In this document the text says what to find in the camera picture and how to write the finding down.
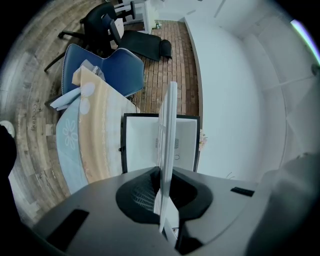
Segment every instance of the black seat cushion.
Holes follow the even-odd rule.
[[[160,44],[159,36],[126,30],[118,47],[158,62],[160,61]]]
[[[162,40],[160,43],[160,56],[172,59],[171,43],[166,39]]]

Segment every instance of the beige fabric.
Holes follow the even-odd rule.
[[[78,138],[88,182],[120,175],[121,118],[136,107],[84,66],[73,74],[72,83],[81,87]]]

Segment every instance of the white object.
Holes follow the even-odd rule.
[[[174,167],[178,95],[177,91],[177,83],[171,82],[166,90],[164,101],[159,112],[157,162],[161,171],[161,207],[159,225],[160,232],[162,232],[166,221],[170,184]]]
[[[8,133],[14,138],[16,133],[15,133],[15,128],[13,124],[9,121],[0,121],[0,125],[4,126]]]

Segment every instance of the white wall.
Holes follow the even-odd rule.
[[[265,115],[243,43],[210,23],[187,17],[186,24],[200,70],[202,128],[208,136],[197,171],[253,181],[262,159]]]
[[[159,20],[183,21],[184,17],[195,11],[201,4],[198,0],[151,0],[156,7]]]
[[[311,72],[316,59],[281,10],[264,3],[234,33],[245,45],[265,99],[267,135],[259,180],[303,153],[286,118],[317,82]]]
[[[249,14],[263,0],[203,0],[196,12],[189,14],[191,19],[220,26],[234,33],[250,16]]]

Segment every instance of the black cushion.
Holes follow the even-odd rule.
[[[171,43],[166,39],[160,43],[160,56],[172,59]]]

